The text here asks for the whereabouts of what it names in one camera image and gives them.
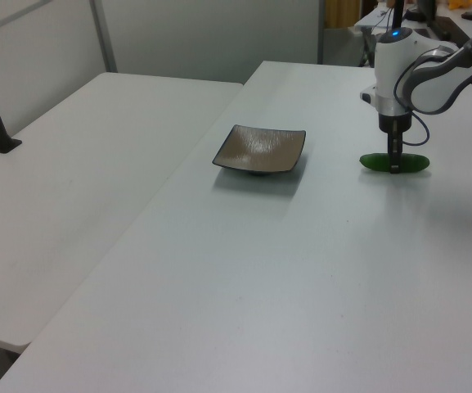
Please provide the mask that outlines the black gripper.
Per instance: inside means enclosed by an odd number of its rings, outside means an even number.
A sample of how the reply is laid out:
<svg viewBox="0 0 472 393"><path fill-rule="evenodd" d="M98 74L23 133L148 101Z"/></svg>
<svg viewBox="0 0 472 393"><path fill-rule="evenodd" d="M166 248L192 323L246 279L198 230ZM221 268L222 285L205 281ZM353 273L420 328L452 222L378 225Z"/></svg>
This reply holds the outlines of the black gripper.
<svg viewBox="0 0 472 393"><path fill-rule="evenodd" d="M389 172L398 174L402 157L402 134L411 127L411 112L403 115L378 114L379 128L388 134Z"/></svg>

